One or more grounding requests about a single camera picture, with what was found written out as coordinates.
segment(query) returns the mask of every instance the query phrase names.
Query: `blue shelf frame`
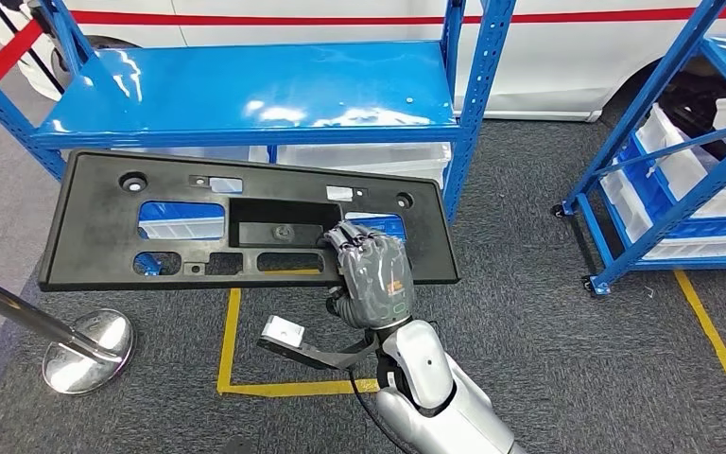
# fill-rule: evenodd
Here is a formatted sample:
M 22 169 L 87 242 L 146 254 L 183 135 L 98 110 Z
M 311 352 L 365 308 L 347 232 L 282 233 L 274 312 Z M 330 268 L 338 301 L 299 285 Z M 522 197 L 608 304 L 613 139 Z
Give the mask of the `blue shelf frame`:
M 614 157 L 629 143 L 631 135 L 672 77 L 692 56 L 705 48 L 707 44 L 703 36 L 725 5 L 726 0 L 702 0 L 700 2 L 673 45 L 658 63 L 638 96 L 633 100 L 611 132 L 608 140 L 603 144 L 583 176 L 562 202 L 562 213 L 566 216 L 573 216 L 578 209 L 580 210 L 602 260 L 603 270 L 596 275 L 589 276 L 591 286 L 596 294 L 610 293 L 610 284 L 628 271 L 726 269 L 726 256 L 667 260 L 643 259 L 673 228 L 691 217 L 701 206 L 726 186 L 726 158 L 680 201 L 666 210 L 652 227 L 634 243 L 630 243 L 626 237 L 622 238 L 625 249 L 616 257 L 612 255 L 588 201 L 588 194 L 596 186 L 599 187 L 599 179 L 608 172 L 641 160 L 660 158 L 685 148 L 726 137 L 726 129 L 716 131 L 678 146 L 652 152 L 641 158 L 613 164 Z M 722 71 L 723 69 L 726 70 L 726 67 L 718 65 L 717 69 Z M 598 192 L 603 196 L 602 201 L 611 215 L 617 232 L 621 236 L 624 235 L 624 225 L 622 225 L 614 207 L 607 200 L 607 197 L 604 197 L 601 187 Z
M 20 142 L 26 150 L 57 180 L 62 176 L 65 162 L 61 158 L 61 148 L 100 147 L 100 148 L 164 148 L 164 147 L 210 147 L 232 144 L 268 144 L 269 159 L 276 158 L 277 145 L 300 143 L 371 143 L 407 141 L 450 141 L 452 161 L 444 172 L 445 182 L 442 191 L 447 217 L 455 219 L 463 186 L 468 175 L 469 165 L 475 151 L 477 135 L 482 125 L 486 102 L 491 92 L 497 64 L 505 44 L 510 18 L 515 0 L 481 0 L 483 16 L 480 23 L 475 58 L 462 106 L 458 126 L 452 129 L 427 131 L 411 130 L 401 136 L 393 134 L 383 138 L 383 129 L 349 128 L 347 131 L 334 129 L 331 133 L 290 135 L 288 131 L 271 131 L 268 138 L 257 131 L 211 131 L 211 133 L 171 133 L 170 131 L 137 131 L 131 138 L 118 141 L 80 140 L 71 134 L 68 138 L 51 137 L 40 134 L 20 113 L 15 105 L 0 90 L 0 123 Z M 73 19 L 68 8 L 61 0 L 41 0 L 43 16 L 54 30 L 57 48 L 64 56 L 72 74 L 81 71 L 89 59 L 98 56 L 90 47 L 84 34 Z M 463 24 L 465 0 L 448 0 L 439 45 L 445 66 L 450 96 L 454 99 L 458 41 Z

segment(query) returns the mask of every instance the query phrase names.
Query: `stanchion base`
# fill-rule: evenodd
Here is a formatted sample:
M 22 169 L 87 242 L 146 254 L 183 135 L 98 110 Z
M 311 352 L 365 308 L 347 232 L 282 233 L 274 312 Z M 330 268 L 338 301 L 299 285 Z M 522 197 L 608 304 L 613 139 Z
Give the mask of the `stanchion base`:
M 134 328 L 130 319 L 113 309 L 85 314 L 71 327 L 120 357 L 120 361 L 93 361 L 52 343 L 45 351 L 43 379 L 58 393 L 89 393 L 110 381 L 127 364 L 135 343 Z

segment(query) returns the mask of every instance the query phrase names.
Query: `white car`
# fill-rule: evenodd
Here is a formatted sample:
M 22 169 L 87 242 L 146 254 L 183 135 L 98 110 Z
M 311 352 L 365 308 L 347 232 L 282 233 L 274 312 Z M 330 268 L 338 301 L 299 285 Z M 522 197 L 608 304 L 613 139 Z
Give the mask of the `white car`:
M 625 81 L 664 55 L 696 4 L 519 0 L 486 116 L 596 120 Z M 446 0 L 68 0 L 66 5 L 94 47 L 152 47 L 438 39 Z M 28 20 L 25 5 L 4 11 L 18 28 Z M 481 12 L 479 1 L 467 2 L 457 104 L 465 95 Z M 726 9 L 711 31 L 726 33 Z M 9 38 L 0 21 L 0 42 Z M 33 48 L 66 78 L 47 37 Z M 19 65 L 38 92 L 59 98 L 31 59 Z

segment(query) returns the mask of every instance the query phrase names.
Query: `chrome stanchion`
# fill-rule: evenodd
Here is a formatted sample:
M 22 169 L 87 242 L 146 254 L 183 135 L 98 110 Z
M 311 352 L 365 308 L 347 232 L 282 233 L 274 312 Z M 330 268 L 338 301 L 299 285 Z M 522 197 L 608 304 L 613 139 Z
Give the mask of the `chrome stanchion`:
M 58 393 L 88 393 L 104 385 L 134 347 L 134 328 L 117 310 L 98 309 L 68 326 L 0 287 L 0 314 L 51 341 L 43 378 Z

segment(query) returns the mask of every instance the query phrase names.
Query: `car wheel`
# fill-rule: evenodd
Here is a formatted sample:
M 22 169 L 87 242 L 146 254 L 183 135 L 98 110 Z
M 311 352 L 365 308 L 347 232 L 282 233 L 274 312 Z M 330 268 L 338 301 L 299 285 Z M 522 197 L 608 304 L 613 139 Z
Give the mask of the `car wheel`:
M 130 47 L 137 47 L 132 43 L 126 41 L 116 40 L 115 38 L 105 38 L 103 36 L 88 36 L 87 37 L 90 46 L 93 49 L 126 49 Z M 71 73 L 68 72 L 68 65 L 65 63 L 65 59 L 59 50 L 54 49 L 51 51 L 51 72 L 62 87 L 67 87 L 71 83 Z

